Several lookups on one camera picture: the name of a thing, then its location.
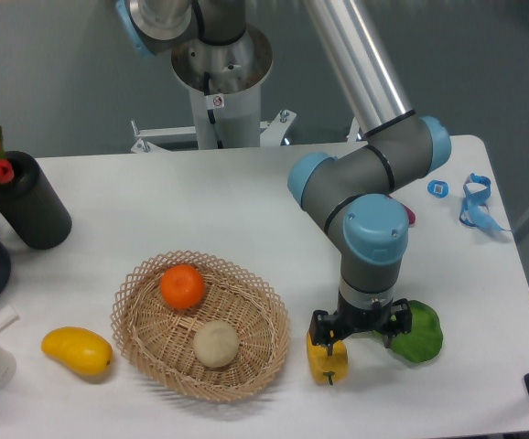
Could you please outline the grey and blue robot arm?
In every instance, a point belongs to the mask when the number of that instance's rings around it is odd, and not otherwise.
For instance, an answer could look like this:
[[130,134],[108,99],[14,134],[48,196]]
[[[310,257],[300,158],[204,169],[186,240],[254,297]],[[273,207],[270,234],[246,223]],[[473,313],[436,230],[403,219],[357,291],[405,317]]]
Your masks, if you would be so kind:
[[[272,49],[247,23],[244,2],[115,6],[140,54],[170,52],[189,91],[199,148],[260,144],[260,87],[272,67]],[[342,158],[305,155],[287,180],[297,204],[341,256],[337,309],[314,312],[310,342],[332,351],[352,334],[375,331],[390,344],[412,327],[409,304],[393,298],[409,220],[392,194],[443,166],[451,140],[438,120],[416,115],[361,2],[308,1],[305,8],[363,140]]]

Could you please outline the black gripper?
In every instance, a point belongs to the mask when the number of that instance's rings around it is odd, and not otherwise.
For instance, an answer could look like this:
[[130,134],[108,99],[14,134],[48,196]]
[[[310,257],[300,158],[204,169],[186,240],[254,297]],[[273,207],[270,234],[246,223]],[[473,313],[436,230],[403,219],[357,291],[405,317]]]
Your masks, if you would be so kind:
[[[324,310],[315,310],[311,317],[308,333],[312,343],[327,350],[333,355],[334,344],[345,338],[364,332],[378,331],[387,320],[393,299],[382,300],[377,294],[355,295],[361,298],[360,305],[353,305],[342,292],[338,294],[337,309],[333,314]],[[382,334],[383,346],[390,349],[395,335],[391,332]]]

